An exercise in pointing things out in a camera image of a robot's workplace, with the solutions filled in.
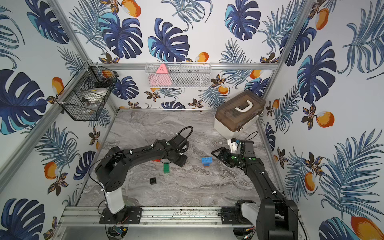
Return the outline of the green lego brick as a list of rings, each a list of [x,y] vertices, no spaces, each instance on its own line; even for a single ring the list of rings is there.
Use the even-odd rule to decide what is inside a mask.
[[[170,173],[170,165],[169,164],[164,164],[163,165],[163,170],[164,170],[164,174],[169,174]]]

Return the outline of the light blue lego brick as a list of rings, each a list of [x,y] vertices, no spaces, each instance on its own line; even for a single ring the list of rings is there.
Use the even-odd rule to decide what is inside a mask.
[[[212,157],[204,157],[204,158],[201,158],[201,162],[203,165],[210,165],[213,163],[213,158]]]

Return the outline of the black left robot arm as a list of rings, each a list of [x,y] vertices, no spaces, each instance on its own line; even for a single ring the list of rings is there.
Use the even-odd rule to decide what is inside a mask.
[[[95,173],[105,193],[109,213],[115,215],[125,208],[122,185],[128,171],[133,167],[153,160],[167,160],[179,167],[187,161],[185,152],[189,141],[182,138],[175,140],[156,140],[153,144],[133,150],[113,147],[95,167]]]

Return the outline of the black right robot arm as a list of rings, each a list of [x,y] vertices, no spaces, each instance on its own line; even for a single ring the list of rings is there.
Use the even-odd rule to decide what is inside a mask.
[[[298,207],[288,201],[273,184],[261,159],[249,149],[239,154],[219,148],[212,155],[230,168],[240,168],[251,180],[260,204],[238,200],[234,207],[223,207],[219,216],[223,224],[255,226],[259,240],[297,240],[299,238]]]

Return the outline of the black lego brick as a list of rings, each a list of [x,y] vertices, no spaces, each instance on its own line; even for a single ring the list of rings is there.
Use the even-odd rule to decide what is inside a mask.
[[[155,185],[157,183],[156,178],[150,178],[150,184]]]

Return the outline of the brown lidded storage box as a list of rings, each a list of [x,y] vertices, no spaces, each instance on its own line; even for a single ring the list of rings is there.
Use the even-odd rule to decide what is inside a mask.
[[[217,108],[215,130],[226,140],[240,135],[263,113],[266,101],[251,91],[244,91]]]

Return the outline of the pink triangle object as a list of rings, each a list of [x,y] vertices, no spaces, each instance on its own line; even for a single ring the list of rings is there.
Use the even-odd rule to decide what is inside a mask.
[[[172,80],[166,64],[160,64],[159,68],[154,74],[150,74],[150,87],[164,88],[172,85]]]

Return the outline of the white object in basket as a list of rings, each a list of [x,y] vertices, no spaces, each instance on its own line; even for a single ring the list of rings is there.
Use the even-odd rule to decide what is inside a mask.
[[[82,91],[81,101],[85,105],[99,105],[107,94],[106,88],[95,88]]]

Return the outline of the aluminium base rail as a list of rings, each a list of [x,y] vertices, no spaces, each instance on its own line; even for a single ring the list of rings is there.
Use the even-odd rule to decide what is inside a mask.
[[[129,207],[121,221],[104,218],[96,207],[67,207],[61,227],[251,227],[249,221],[239,222],[233,207]]]

